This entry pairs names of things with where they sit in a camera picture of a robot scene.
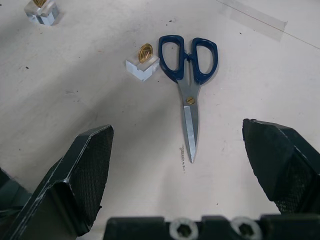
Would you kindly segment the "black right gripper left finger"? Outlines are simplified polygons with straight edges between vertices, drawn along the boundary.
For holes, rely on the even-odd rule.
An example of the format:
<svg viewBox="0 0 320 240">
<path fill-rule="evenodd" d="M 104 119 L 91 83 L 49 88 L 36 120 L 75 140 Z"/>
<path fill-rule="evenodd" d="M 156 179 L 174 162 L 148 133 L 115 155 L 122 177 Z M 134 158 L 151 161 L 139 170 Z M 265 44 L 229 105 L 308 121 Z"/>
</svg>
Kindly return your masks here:
<svg viewBox="0 0 320 240">
<path fill-rule="evenodd" d="M 101 209 L 114 128 L 79 134 L 65 155 L 28 192 L 0 168 L 0 240 L 76 240 Z"/>
</svg>

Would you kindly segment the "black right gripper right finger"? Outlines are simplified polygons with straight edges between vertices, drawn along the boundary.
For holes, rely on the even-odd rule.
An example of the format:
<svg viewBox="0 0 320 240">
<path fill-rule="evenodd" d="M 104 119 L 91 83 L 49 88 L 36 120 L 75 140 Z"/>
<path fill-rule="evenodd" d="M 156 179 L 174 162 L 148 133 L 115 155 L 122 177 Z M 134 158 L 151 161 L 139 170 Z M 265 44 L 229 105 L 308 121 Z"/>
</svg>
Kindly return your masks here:
<svg viewBox="0 0 320 240">
<path fill-rule="evenodd" d="M 280 213 L 320 215 L 320 152 L 277 123 L 245 118 L 242 136 L 253 173 Z"/>
</svg>

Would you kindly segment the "clear plastic cube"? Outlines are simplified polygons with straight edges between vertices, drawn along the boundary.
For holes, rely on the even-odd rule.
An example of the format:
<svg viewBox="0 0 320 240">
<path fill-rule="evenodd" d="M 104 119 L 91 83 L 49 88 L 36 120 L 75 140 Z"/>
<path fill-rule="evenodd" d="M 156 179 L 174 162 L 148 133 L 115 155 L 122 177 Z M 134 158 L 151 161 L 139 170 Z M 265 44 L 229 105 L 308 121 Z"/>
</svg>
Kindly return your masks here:
<svg viewBox="0 0 320 240">
<path fill-rule="evenodd" d="M 135 55 L 125 60 L 126 70 L 142 82 L 150 78 L 157 71 L 159 65 L 160 58 L 156 55 L 153 55 L 144 63 L 139 62 Z"/>
<path fill-rule="evenodd" d="M 30 0 L 24 7 L 24 12 L 32 23 L 46 26 L 52 26 L 60 14 L 55 0 L 46 0 L 43 7 L 37 7 L 33 0 Z"/>
</svg>

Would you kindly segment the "clear tape strip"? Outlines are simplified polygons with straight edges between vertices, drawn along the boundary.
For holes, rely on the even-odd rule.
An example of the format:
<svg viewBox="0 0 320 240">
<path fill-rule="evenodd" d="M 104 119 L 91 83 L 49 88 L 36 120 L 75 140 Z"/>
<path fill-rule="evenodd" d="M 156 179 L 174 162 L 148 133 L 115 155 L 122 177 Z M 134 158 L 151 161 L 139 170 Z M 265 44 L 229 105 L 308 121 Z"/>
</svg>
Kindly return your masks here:
<svg viewBox="0 0 320 240">
<path fill-rule="evenodd" d="M 282 21 L 238 1 L 231 1 L 226 5 L 231 8 L 230 19 L 252 29 L 256 33 L 260 33 L 277 42 L 281 41 L 287 21 Z"/>
</svg>

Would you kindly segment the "blue handled scissors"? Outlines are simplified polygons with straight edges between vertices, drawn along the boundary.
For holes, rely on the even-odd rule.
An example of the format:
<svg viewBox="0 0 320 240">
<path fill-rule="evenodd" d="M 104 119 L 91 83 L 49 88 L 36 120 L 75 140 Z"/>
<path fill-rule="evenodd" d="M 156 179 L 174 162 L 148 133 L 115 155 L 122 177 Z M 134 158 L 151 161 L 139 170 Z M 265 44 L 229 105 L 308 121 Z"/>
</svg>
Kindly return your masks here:
<svg viewBox="0 0 320 240">
<path fill-rule="evenodd" d="M 179 47 L 177 69 L 172 70 L 165 62 L 163 45 L 174 43 Z M 200 70 L 197 47 L 205 47 L 212 54 L 212 67 L 208 73 Z M 201 86 L 208 82 L 218 68 L 217 45 L 205 38 L 196 37 L 191 42 L 191 53 L 185 51 L 185 41 L 180 35 L 165 35 L 158 41 L 159 65 L 163 72 L 178 85 L 182 101 L 182 129 L 189 161 L 194 163 L 199 132 L 198 95 Z"/>
</svg>

